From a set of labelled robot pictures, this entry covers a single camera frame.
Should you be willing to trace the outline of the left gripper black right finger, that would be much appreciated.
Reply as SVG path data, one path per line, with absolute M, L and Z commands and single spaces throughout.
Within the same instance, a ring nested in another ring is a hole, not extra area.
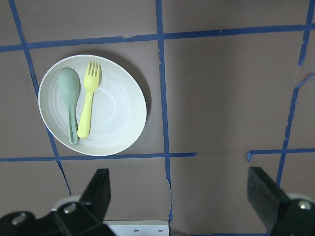
M 285 193 L 261 167 L 250 167 L 247 198 L 271 236 L 313 236 L 315 202 Z

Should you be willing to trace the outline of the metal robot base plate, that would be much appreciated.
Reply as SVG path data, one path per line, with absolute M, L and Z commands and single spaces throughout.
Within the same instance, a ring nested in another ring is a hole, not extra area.
M 117 236 L 169 236 L 169 222 L 163 220 L 103 221 Z

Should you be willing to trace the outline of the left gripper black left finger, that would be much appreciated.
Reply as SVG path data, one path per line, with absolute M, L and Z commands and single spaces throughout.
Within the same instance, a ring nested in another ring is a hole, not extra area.
M 108 169 L 98 169 L 76 201 L 61 204 L 37 219 L 29 211 L 0 218 L 2 236 L 113 236 L 103 223 L 111 199 Z

